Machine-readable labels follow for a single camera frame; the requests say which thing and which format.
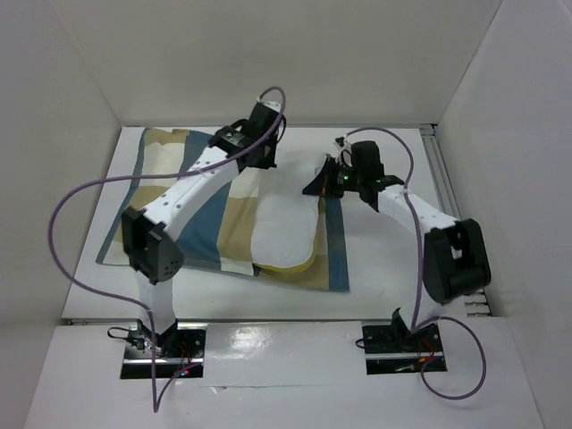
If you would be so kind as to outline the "white pillow yellow edge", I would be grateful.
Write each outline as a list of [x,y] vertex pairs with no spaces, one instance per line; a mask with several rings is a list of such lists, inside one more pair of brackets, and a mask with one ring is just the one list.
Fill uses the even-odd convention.
[[276,273],[301,273],[315,259],[319,197],[303,189],[325,167],[324,152],[281,152],[277,166],[259,172],[250,253],[255,266]]

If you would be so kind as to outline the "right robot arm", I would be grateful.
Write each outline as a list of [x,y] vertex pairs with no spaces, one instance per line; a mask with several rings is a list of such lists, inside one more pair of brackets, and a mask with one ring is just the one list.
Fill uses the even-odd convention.
[[397,308],[384,336],[364,339],[378,353],[383,344],[415,351],[445,306],[491,282],[482,229],[473,219],[459,220],[431,206],[384,170],[372,140],[350,144],[339,138],[340,153],[327,156],[316,177],[302,190],[308,196],[340,199],[355,192],[375,212],[390,217],[416,239],[415,301]]

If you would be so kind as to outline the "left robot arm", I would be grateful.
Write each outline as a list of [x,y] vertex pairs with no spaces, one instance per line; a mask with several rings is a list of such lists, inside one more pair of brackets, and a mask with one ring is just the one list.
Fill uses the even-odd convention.
[[141,209],[127,207],[121,216],[122,246],[139,286],[144,307],[138,329],[148,350],[158,357],[176,346],[177,318],[172,279],[184,255],[177,245],[187,222],[223,186],[247,167],[274,168],[284,107],[257,100],[250,116],[218,130],[170,188]]

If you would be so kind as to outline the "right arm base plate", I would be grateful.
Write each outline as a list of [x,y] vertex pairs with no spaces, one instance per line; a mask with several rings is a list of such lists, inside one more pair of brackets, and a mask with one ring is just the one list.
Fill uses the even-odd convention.
[[366,373],[413,374],[425,365],[426,372],[447,372],[441,335],[435,324],[412,340],[398,343],[388,324],[365,323],[355,345],[365,353]]

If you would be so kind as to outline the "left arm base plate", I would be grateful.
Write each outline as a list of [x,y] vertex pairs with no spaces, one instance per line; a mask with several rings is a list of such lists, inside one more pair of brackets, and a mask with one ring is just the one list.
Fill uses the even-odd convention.
[[[107,330],[110,339],[122,341],[124,352],[120,378],[151,378],[151,344],[135,326],[115,326]],[[169,379],[177,374],[183,379],[202,378],[206,345],[206,326],[182,324],[164,350],[157,351],[156,378]]]

